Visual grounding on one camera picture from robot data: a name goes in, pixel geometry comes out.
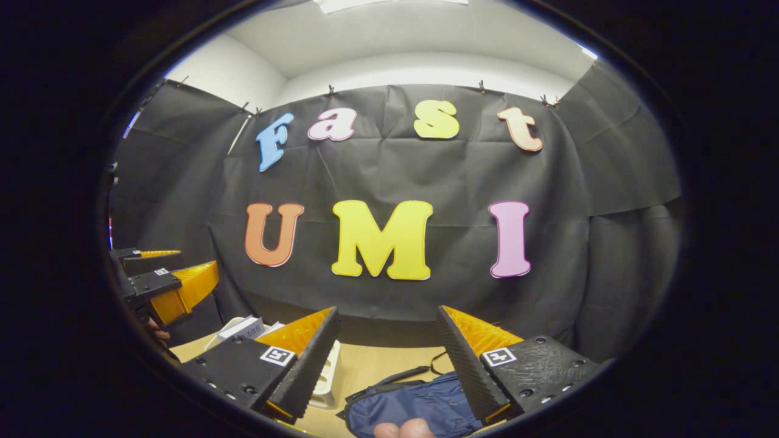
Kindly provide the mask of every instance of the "person's hand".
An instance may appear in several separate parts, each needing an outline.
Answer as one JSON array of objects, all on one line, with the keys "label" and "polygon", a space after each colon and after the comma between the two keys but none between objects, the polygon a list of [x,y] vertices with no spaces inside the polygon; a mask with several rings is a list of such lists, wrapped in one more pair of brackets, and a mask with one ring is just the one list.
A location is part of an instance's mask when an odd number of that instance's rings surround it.
[{"label": "person's hand", "polygon": [[157,323],[154,322],[151,318],[149,318],[149,327],[151,327],[152,332],[154,332],[154,336],[157,337],[157,340],[165,347],[167,348],[167,344],[165,344],[165,341],[163,339],[170,339],[171,334],[169,334],[167,331],[163,331]]},{"label": "person's hand", "polygon": [[398,429],[391,422],[383,422],[373,428],[376,438],[435,438],[424,419],[412,419],[403,423]]}]

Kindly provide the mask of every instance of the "wooden table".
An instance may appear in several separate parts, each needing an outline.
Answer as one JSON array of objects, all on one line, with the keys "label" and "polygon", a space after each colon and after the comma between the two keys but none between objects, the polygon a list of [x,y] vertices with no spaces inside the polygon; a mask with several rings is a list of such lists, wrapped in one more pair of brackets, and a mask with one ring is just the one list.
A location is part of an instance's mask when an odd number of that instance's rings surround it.
[{"label": "wooden table", "polygon": [[[187,362],[203,353],[213,334],[171,348],[182,362]],[[334,380],[333,393],[338,400],[335,408],[324,409],[309,405],[305,416],[294,427],[321,438],[344,438],[352,436],[346,422],[335,416],[346,406],[345,397],[379,382],[381,379],[421,365],[429,365],[430,360],[444,352],[444,347],[429,348],[382,348],[364,345],[341,344],[338,359],[339,378]],[[435,369],[441,373],[453,371],[448,355],[435,360]],[[437,375],[428,371],[405,380],[432,380]]]}]

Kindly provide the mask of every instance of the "white wall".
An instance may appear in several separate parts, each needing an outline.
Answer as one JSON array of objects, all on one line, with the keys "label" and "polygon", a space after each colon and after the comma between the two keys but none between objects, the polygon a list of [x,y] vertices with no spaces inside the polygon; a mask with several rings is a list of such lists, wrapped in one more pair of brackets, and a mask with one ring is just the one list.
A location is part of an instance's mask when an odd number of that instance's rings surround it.
[{"label": "white wall", "polygon": [[204,44],[181,60],[166,78],[184,82],[247,110],[271,108],[287,82],[275,67],[226,34]]},{"label": "white wall", "polygon": [[562,97],[574,82],[530,65],[479,55],[410,52],[355,59],[304,73],[287,81],[273,106],[338,90],[387,84],[441,83],[478,87],[540,100]]}]

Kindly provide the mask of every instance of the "orange letter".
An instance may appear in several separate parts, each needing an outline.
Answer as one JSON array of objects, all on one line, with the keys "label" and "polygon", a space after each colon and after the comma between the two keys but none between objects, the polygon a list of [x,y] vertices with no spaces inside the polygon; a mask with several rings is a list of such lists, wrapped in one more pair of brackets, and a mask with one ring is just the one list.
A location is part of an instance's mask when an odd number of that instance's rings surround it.
[{"label": "orange letter", "polygon": [[303,214],[303,206],[296,203],[285,203],[279,206],[281,231],[279,231],[279,245],[273,251],[267,250],[263,245],[265,219],[271,211],[273,207],[266,203],[254,203],[246,207],[246,213],[249,214],[249,222],[246,224],[246,254],[254,263],[277,267],[290,259],[294,244],[294,228],[298,223],[298,216]]},{"label": "orange letter", "polygon": [[506,108],[498,113],[498,118],[506,121],[506,124],[509,126],[511,139],[514,140],[518,147],[535,152],[536,150],[541,150],[541,147],[544,146],[541,139],[533,138],[530,135],[530,130],[527,128],[528,125],[535,125],[535,120],[529,115],[522,114],[522,110],[519,108]]}]

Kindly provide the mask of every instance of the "blue letter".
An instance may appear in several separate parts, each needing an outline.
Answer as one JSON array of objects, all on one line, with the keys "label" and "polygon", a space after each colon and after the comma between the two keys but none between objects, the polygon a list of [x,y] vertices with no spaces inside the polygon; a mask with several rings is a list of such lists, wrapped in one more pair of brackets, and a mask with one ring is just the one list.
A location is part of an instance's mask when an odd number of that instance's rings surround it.
[{"label": "blue letter", "polygon": [[279,150],[276,143],[284,144],[287,141],[287,127],[284,125],[292,122],[293,118],[292,113],[288,112],[257,134],[259,153],[263,158],[259,163],[259,171],[266,171],[284,155],[284,151]]}]

